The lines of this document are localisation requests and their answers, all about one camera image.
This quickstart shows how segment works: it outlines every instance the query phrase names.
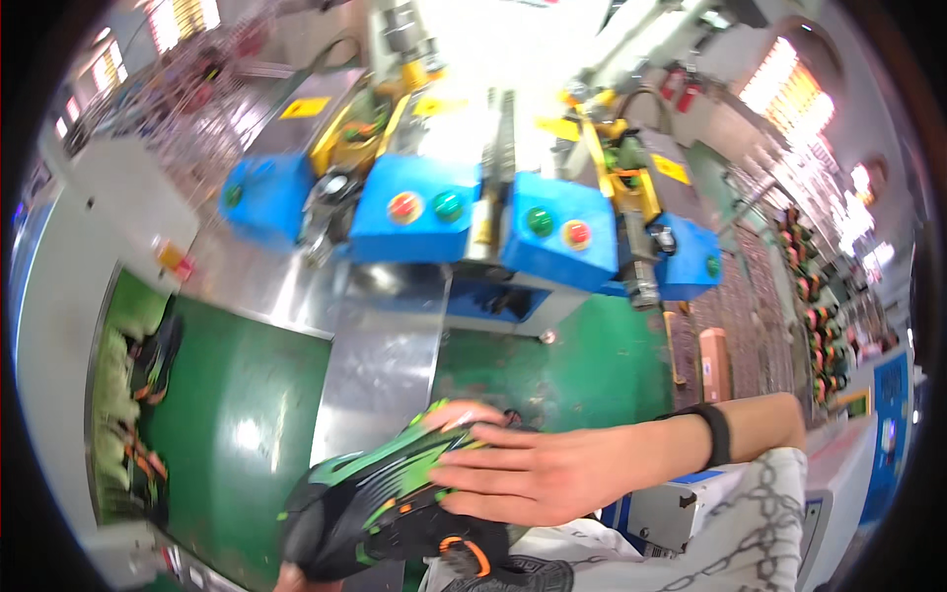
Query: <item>red fire extinguisher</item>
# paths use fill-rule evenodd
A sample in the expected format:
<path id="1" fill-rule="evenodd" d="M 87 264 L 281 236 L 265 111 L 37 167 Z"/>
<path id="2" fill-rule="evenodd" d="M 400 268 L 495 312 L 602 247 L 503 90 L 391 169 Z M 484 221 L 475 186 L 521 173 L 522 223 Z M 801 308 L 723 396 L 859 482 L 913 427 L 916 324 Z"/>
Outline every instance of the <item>red fire extinguisher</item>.
<path id="1" fill-rule="evenodd" d="M 686 78 L 687 72 L 684 67 L 679 63 L 675 63 L 668 70 L 668 75 L 664 77 L 664 81 L 661 83 L 661 96 L 666 100 L 672 100 L 674 95 L 677 94 L 677 91 L 681 90 L 681 87 L 684 86 Z"/>
<path id="2" fill-rule="evenodd" d="M 688 76 L 688 83 L 684 86 L 684 92 L 681 93 L 681 98 L 677 100 L 675 105 L 678 113 L 686 113 L 690 109 L 690 104 L 694 102 L 694 98 L 700 95 L 703 90 L 703 85 L 697 80 L 696 76 Z"/>

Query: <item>green button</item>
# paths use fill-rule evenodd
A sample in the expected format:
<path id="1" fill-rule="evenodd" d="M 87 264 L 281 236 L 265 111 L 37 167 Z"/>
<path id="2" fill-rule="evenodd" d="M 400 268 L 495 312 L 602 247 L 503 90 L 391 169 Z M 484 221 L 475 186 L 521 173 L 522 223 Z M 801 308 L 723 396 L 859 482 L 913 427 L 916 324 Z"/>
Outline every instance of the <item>green button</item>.
<path id="1" fill-rule="evenodd" d="M 707 273 L 715 278 L 720 274 L 720 260 L 713 255 L 707 256 Z"/>
<path id="2" fill-rule="evenodd" d="M 552 234 L 554 224 L 549 212 L 541 207 L 534 207 L 527 212 L 527 226 L 536 236 L 544 239 Z"/>
<path id="3" fill-rule="evenodd" d="M 223 201 L 229 207 L 233 207 L 236 204 L 240 203 L 240 200 L 243 198 L 243 188 L 239 185 L 233 185 L 227 188 L 227 191 L 223 193 Z"/>
<path id="4" fill-rule="evenodd" d="M 464 213 L 464 205 L 456 193 L 443 191 L 434 198 L 434 213 L 442 222 L 456 222 Z"/>

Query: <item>fingers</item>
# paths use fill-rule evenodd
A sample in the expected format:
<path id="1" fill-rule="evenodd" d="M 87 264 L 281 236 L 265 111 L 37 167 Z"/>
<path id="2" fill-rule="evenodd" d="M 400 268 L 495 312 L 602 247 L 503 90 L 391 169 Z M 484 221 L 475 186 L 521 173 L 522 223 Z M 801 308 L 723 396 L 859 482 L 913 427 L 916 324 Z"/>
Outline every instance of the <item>fingers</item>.
<path id="1" fill-rule="evenodd" d="M 476 401 L 450 401 L 443 407 L 425 415 L 420 422 L 429 429 L 440 427 L 449 430 L 462 423 L 470 422 L 490 422 L 505 425 L 507 419 L 501 411 L 487 404 Z"/>
<path id="2" fill-rule="evenodd" d="M 535 526 L 540 509 L 535 500 L 525 497 L 470 492 L 451 493 L 440 500 L 440 506 L 454 514 L 523 526 Z"/>
<path id="3" fill-rule="evenodd" d="M 476 469 L 506 469 L 525 471 L 533 467 L 531 449 L 480 448 L 477 450 L 455 450 L 440 455 L 442 465 L 472 467 Z"/>
<path id="4" fill-rule="evenodd" d="M 520 495 L 532 497 L 533 475 L 526 471 L 491 471 L 467 467 L 435 467 L 428 478 L 444 487 L 453 487 L 465 492 Z"/>
<path id="5" fill-rule="evenodd" d="M 298 565 L 283 564 L 279 567 L 279 579 L 273 592 L 340 592 L 342 581 L 310 582 Z"/>
<path id="6" fill-rule="evenodd" d="M 273 592 L 302 592 L 305 589 L 306 576 L 302 570 L 293 564 L 283 564 L 279 567 L 279 579 Z"/>
<path id="7" fill-rule="evenodd" d="M 476 440 L 484 441 L 503 448 L 531 448 L 538 439 L 548 434 L 536 432 L 518 432 L 493 425 L 475 425 L 471 428 L 471 436 Z"/>

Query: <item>wristband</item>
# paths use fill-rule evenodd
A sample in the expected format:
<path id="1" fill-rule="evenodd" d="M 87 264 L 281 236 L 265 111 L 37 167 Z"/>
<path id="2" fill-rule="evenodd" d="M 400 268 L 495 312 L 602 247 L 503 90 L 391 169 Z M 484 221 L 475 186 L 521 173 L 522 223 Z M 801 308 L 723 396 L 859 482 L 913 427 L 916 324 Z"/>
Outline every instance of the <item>wristband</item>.
<path id="1" fill-rule="evenodd" d="M 680 411 L 662 415 L 657 419 L 666 420 L 679 415 L 699 415 L 710 428 L 710 459 L 701 471 L 730 462 L 730 425 L 726 422 L 723 411 L 712 404 L 700 403 L 685 407 Z"/>

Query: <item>green and black sneaker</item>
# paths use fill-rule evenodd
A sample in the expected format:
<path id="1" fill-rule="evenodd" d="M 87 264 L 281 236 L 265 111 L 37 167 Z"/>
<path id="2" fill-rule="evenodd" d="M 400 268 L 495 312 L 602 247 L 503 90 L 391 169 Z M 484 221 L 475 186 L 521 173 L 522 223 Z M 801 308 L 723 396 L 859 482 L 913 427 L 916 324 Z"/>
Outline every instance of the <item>green and black sneaker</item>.
<path id="1" fill-rule="evenodd" d="M 171 316 L 161 322 L 154 335 L 146 337 L 140 345 L 129 347 L 134 359 L 132 393 L 136 401 L 156 405 L 164 400 L 183 332 L 184 321 L 180 316 Z"/>

